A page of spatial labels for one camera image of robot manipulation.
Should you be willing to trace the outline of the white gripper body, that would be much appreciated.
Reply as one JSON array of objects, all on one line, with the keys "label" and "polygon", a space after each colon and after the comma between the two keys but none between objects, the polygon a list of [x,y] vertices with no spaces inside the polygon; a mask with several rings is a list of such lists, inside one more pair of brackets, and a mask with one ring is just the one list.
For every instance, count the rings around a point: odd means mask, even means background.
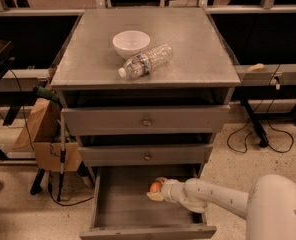
[{"label": "white gripper body", "polygon": [[161,188],[161,195],[170,203],[182,203],[186,197],[184,183],[175,179],[166,180]]}]

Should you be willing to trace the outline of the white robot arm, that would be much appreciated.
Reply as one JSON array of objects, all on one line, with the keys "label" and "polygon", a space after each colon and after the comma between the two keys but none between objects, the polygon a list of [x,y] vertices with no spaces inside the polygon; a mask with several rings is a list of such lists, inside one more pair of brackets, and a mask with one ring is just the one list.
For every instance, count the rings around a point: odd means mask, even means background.
[{"label": "white robot arm", "polygon": [[213,203],[246,221],[246,240],[296,240],[296,183],[280,175],[260,177],[247,192],[198,178],[180,182],[159,177],[147,197],[179,203],[195,213]]}]

